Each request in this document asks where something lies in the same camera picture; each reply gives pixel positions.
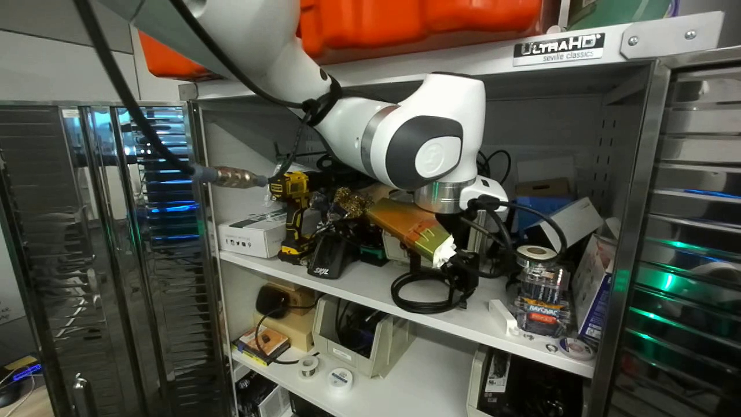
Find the gold coloured box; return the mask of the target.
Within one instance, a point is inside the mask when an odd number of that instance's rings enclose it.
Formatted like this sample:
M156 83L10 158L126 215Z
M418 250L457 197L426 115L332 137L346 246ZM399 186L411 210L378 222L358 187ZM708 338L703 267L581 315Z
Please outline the gold coloured box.
M367 216L384 232L430 261L434 268L446 264L456 255L453 236L440 224L435 214L424 211L414 203L383 198L367 210Z

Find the brown cardboard box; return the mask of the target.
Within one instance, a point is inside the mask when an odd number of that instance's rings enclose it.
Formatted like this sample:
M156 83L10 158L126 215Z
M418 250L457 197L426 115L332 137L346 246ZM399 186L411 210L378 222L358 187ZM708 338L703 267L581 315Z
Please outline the brown cardboard box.
M566 177L520 182L515 188L516 197L572 197L571 185Z

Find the white and blue box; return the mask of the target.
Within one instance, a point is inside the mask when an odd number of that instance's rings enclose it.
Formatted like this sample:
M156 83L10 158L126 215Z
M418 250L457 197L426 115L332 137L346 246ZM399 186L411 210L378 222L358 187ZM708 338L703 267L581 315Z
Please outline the white and blue box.
M593 234L571 280L577 333L597 346L603 336L613 278L615 242Z

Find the cream coloured storage bin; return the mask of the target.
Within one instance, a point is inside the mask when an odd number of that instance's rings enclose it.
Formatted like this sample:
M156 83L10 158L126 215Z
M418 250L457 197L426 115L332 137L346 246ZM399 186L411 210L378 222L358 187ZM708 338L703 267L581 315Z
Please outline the cream coloured storage bin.
M410 320L331 295L318 300L315 350L369 378L387 377L416 337Z

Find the white box with black items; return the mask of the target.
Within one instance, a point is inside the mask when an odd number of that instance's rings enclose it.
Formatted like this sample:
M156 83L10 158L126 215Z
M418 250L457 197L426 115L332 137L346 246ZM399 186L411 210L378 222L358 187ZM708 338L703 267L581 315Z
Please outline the white box with black items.
M467 417L585 417L584 378L480 344L473 356Z

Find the white cardboard box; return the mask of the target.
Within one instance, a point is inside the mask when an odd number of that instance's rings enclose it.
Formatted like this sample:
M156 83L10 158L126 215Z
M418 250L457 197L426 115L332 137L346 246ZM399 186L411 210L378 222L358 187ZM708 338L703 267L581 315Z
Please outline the white cardboard box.
M217 226L219 248L254 258L274 258L285 239L286 211L278 209L251 214L241 221Z

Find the black and white box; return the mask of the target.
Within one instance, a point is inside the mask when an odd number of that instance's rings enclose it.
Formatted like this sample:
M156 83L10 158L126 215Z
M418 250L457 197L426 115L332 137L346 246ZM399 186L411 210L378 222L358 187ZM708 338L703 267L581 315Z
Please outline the black and white box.
M286 417L292 415L289 393L254 371L235 383L238 417Z

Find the small white plastic part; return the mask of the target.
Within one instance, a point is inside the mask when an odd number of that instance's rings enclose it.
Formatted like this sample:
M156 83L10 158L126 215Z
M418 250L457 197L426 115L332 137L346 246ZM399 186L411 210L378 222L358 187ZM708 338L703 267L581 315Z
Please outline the small white plastic part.
M489 312L494 322L507 335L516 337L520 335L517 319L501 300L489 300Z

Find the clear pack of batteries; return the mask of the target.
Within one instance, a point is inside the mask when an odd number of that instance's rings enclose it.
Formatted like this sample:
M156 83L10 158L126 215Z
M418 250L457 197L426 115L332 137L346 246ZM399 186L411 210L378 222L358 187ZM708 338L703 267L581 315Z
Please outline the clear pack of batteries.
M517 327L543 337L563 336L571 322L571 307L566 293L568 272L558 263L559 253L527 244L515 254L520 271L509 309Z

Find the black battery charger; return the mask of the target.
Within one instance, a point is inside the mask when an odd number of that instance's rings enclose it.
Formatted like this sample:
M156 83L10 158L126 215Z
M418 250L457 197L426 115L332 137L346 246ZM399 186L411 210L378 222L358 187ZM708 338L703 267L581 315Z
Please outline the black battery charger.
M322 234L308 261L307 274L329 280L339 279L354 261L354 246L338 232Z

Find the stack of tan boxes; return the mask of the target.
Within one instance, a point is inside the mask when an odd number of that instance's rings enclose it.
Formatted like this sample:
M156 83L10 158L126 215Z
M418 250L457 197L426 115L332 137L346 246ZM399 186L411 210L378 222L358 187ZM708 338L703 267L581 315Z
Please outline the stack of tan boxes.
M317 293L311 288L297 287L296 285L287 287L278 283L267 283L267 285L281 288L288 293L289 309L283 319L267 317L263 325L288 336L292 348L304 352L310 351L314 346L313 322L317 311L314 303L317 301ZM252 314L255 323L264 316L256 310Z

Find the black round device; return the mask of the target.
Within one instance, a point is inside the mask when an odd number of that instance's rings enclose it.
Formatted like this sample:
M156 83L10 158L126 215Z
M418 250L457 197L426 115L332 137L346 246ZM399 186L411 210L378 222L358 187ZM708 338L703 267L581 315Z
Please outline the black round device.
M283 319L289 309L289 295L285 290L271 285L262 286L256 297L256 311L271 319Z

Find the steel cabinet door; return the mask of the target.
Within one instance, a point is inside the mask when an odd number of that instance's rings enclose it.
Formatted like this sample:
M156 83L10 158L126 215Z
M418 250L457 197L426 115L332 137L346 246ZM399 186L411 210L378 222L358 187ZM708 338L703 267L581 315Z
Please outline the steel cabinet door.
M651 60L588 417L741 417L741 45Z
M0 101L0 257L32 364L0 372L0 404L30 388L74 417L233 417L204 189L114 103Z

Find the orange plastic case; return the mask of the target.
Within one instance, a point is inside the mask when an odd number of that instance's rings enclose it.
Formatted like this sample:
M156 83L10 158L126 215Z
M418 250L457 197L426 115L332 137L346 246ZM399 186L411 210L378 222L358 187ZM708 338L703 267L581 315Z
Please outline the orange plastic case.
M543 34L559 0L144 0L134 24L161 78L326 83L350 63Z

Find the flat colourful packet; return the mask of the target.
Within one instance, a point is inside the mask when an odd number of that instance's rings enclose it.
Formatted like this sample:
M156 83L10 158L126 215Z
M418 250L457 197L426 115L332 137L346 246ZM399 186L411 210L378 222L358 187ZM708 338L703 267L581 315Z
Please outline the flat colourful packet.
M260 325L252 327L232 343L232 349L246 354L248 358L268 366L275 362L290 347L288 336Z

